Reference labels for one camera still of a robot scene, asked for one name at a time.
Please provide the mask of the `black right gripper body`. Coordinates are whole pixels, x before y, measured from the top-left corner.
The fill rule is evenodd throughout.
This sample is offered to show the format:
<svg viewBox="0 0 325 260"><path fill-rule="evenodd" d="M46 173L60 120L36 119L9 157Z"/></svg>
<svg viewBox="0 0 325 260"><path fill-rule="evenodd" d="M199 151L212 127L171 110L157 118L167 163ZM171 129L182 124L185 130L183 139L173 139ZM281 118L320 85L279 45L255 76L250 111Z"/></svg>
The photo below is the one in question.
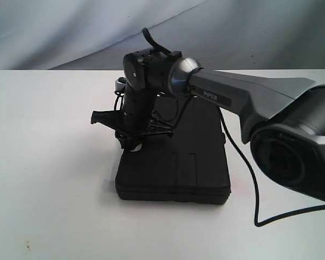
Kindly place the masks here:
<svg viewBox="0 0 325 260"><path fill-rule="evenodd" d="M102 124L115 131L119 140L141 139L153 135L173 135L172 125L153 117L156 90L143 89L135 91L127 86L120 93L123 102L119 109L93 111L90 123Z"/></svg>

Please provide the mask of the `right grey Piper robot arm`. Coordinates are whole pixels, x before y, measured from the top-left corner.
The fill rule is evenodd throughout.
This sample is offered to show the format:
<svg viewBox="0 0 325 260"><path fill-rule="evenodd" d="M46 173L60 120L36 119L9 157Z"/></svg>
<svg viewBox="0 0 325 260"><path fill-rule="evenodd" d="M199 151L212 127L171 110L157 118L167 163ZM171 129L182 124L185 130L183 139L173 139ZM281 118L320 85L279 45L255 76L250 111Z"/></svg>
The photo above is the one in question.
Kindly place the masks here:
<svg viewBox="0 0 325 260"><path fill-rule="evenodd" d="M239 117L242 142L268 178L325 202L325 84L207 70L179 51L155 48L126 54L123 68L116 82L122 106L90 118L115 130L122 144L173 133L167 123L158 126L158 94L198 97Z"/></svg>

